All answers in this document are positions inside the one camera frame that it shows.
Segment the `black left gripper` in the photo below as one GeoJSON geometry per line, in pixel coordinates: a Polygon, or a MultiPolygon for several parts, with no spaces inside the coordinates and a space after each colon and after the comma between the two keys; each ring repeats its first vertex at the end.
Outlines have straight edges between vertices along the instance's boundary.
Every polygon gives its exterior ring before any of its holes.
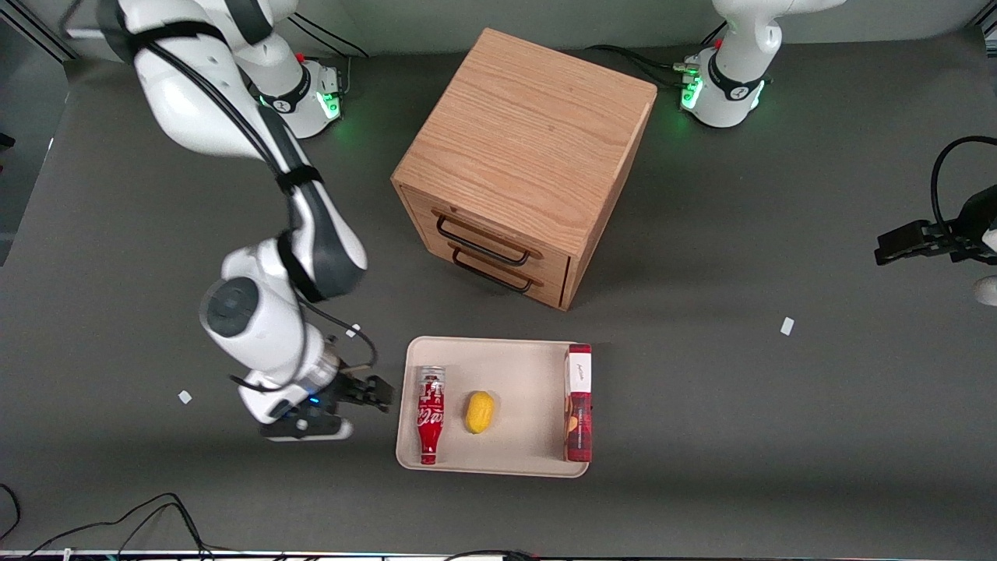
{"type": "Polygon", "coordinates": [[[948,241],[942,228],[931,221],[911,221],[879,236],[875,250],[877,266],[886,266],[897,260],[933,258],[950,253],[952,263],[976,260],[979,263],[996,263],[996,252],[984,242],[984,235],[995,227],[996,185],[977,192],[961,207],[954,220],[947,221],[950,233],[962,245],[960,252],[948,241]]]}

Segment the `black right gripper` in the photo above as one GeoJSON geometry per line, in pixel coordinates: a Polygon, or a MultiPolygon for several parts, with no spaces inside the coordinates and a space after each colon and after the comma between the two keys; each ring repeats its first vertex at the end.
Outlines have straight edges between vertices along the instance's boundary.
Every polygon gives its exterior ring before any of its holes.
{"type": "Polygon", "coordinates": [[[380,376],[359,379],[352,373],[340,372],[323,390],[309,394],[308,418],[335,416],[340,402],[373,406],[378,411],[388,413],[393,394],[394,387],[380,376]]]}

